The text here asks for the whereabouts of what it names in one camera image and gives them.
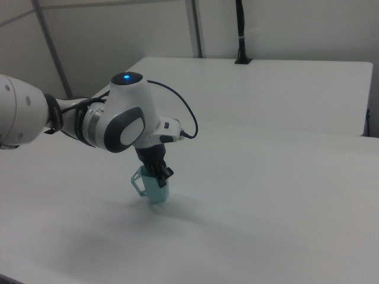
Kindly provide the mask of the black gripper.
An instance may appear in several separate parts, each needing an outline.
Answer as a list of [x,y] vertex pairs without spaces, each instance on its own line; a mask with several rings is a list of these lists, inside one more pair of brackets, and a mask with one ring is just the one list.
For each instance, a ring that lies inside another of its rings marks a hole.
[[148,169],[151,177],[156,178],[160,188],[167,185],[167,180],[174,174],[174,171],[166,166],[164,157],[166,147],[164,144],[157,144],[148,148],[135,148],[139,160]]

